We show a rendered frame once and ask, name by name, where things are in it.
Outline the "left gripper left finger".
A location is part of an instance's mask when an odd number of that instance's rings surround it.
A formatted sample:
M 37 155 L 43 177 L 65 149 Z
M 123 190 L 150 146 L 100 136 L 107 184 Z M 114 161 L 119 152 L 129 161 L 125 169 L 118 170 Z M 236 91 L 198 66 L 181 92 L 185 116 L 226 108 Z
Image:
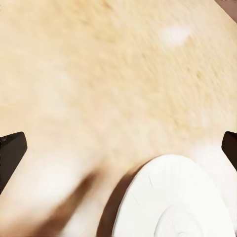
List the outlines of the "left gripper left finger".
M 23 131 L 0 138 L 0 194 L 28 149 Z

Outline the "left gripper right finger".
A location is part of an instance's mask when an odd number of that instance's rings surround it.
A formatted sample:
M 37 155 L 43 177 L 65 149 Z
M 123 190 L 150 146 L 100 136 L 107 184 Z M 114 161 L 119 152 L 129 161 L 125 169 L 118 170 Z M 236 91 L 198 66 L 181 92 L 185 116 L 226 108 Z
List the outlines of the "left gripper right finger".
M 237 133 L 225 132 L 221 148 L 237 170 Z

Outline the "saucer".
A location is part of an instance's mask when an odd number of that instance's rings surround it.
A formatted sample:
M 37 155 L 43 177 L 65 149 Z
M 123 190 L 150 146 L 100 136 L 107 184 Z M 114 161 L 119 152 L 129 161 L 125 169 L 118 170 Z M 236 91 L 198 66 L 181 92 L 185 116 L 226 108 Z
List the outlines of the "saucer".
M 236 237 L 220 192 L 191 159 L 162 155 L 137 173 L 111 237 Z

